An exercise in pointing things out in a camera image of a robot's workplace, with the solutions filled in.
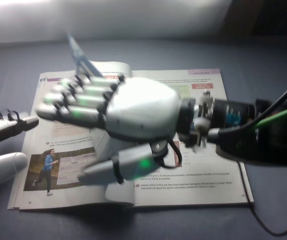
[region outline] blue jacket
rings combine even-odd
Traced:
[[[51,171],[53,169],[53,165],[51,164],[53,162],[53,156],[48,154],[44,158],[44,166],[42,170],[44,171]]]

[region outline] gray tabletop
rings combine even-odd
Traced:
[[[133,70],[219,68],[229,100],[275,100],[287,89],[287,44],[261,40],[85,41],[90,60]],[[0,111],[29,112],[40,73],[73,70],[68,45],[0,47]],[[0,143],[0,155],[20,152],[24,134]],[[268,227],[287,228],[287,168],[247,166],[255,207]],[[114,205],[19,212],[7,210],[12,181],[0,185],[0,240],[273,239],[246,207],[124,210]]]

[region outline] black leggings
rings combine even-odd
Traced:
[[[41,183],[41,181],[44,179],[47,181],[47,192],[50,192],[50,186],[51,186],[51,181],[52,181],[52,172],[51,171],[44,171],[41,170],[39,173],[39,179],[36,181],[37,183]]]

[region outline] red label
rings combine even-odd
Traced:
[[[118,79],[118,76],[104,76],[106,79]]]
[[[191,84],[192,89],[213,89],[214,84],[212,83],[193,83]]]
[[[173,141],[174,144],[177,146],[177,148],[180,150],[180,144],[179,144],[179,141]],[[179,165],[179,158],[177,156],[177,154],[175,152],[173,152],[174,154],[174,163],[175,163],[175,166],[176,167],[182,167],[182,165],[180,164]]]

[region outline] book page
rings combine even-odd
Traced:
[[[190,69],[163,71],[133,71],[133,77],[160,81],[174,88],[183,98],[202,96],[209,90],[216,99],[226,99],[219,69]],[[159,168],[134,181],[136,206],[199,205],[246,203],[244,188],[236,162],[215,153],[216,145],[207,143],[194,153],[174,137],[182,154],[182,165],[173,149],[165,157],[166,165],[175,169]],[[245,166],[241,164],[249,197],[253,200]]]
[[[93,62],[107,78],[129,75],[130,67],[121,62]],[[62,78],[72,77],[75,71],[46,72],[39,78],[31,114],[44,95]],[[47,209],[90,203],[109,202],[108,186],[83,186],[77,176],[80,169],[98,162],[90,130],[61,122],[39,119],[39,125],[26,134],[22,151],[30,159],[28,167],[14,181],[9,207]],[[46,158],[53,164],[46,169]]]

